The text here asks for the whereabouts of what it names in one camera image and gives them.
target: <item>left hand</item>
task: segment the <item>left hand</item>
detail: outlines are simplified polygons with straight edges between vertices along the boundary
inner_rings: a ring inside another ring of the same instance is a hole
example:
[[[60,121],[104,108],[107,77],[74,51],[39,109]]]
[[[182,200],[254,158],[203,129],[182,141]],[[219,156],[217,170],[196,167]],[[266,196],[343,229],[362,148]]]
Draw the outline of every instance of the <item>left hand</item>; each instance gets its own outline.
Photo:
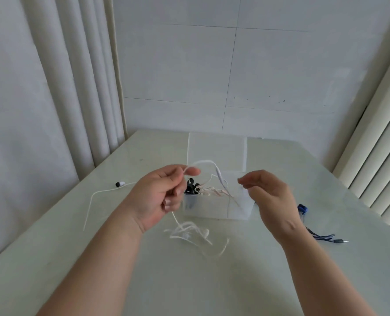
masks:
[[[144,233],[168,212],[180,207],[186,190],[183,170],[186,165],[168,165],[142,177],[119,207],[130,211]],[[190,167],[185,175],[197,176],[201,171]]]

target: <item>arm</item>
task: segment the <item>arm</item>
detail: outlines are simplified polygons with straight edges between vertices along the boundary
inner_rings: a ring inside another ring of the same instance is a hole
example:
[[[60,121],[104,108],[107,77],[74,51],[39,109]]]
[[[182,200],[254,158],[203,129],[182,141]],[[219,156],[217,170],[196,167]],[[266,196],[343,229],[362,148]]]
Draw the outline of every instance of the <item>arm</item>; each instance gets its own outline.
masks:
[[[260,208],[261,219],[281,244],[306,316],[376,316],[304,227],[287,184],[261,170],[239,179]]]
[[[145,175],[103,224],[37,316],[120,315],[143,233],[179,208],[186,165]],[[187,169],[188,175],[199,170]]]

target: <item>table surface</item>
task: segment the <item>table surface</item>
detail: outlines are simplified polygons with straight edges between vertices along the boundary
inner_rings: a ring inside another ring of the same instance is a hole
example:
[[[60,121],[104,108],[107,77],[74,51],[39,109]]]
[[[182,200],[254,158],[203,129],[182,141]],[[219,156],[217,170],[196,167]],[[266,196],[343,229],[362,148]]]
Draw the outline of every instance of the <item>table surface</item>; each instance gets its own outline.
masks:
[[[186,163],[188,133],[138,131],[0,254],[0,315],[34,315],[97,229],[129,192],[91,194],[131,182],[171,163]],[[309,212],[305,225],[345,244],[321,244],[380,315],[390,315],[390,228],[298,143],[248,139],[247,171],[267,169],[293,189]],[[249,221],[193,219],[216,244],[219,259],[169,239],[167,215],[143,237],[124,315],[302,315],[284,252],[263,226]]]

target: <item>right hand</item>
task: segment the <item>right hand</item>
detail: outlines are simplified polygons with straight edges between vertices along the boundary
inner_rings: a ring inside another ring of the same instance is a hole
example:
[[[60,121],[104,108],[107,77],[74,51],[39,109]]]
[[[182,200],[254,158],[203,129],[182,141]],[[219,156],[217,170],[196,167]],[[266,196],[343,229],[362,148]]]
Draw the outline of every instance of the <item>right hand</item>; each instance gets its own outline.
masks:
[[[263,223],[282,243],[305,231],[289,186],[266,170],[253,171],[238,179],[258,204]]]

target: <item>hand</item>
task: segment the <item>hand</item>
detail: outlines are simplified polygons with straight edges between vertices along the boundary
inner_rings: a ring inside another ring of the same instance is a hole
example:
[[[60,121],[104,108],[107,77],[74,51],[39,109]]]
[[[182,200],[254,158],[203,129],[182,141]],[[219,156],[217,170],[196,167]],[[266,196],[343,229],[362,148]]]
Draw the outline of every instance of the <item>hand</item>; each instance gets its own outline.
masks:
[[[186,190],[183,170],[186,165],[168,165],[142,177],[119,207],[130,211],[144,233],[168,212],[176,211]],[[190,167],[185,174],[196,176],[200,170]]]
[[[253,171],[238,179],[258,204],[261,219],[279,243],[306,230],[289,186],[266,170]]]

